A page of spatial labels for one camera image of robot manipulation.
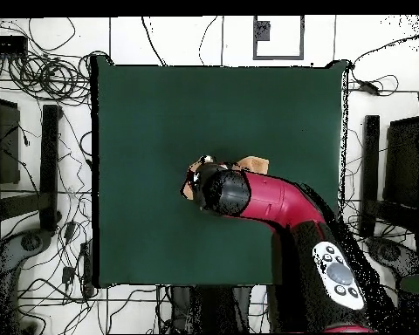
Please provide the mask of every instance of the metal stand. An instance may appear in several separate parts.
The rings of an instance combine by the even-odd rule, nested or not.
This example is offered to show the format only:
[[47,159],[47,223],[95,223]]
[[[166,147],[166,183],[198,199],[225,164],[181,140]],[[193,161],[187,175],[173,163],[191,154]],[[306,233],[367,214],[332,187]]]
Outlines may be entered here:
[[58,121],[62,109],[43,106],[39,194],[0,200],[0,222],[39,211],[40,229],[31,229],[0,242],[0,334],[22,333],[17,316],[17,285],[24,262],[51,244],[58,212]]

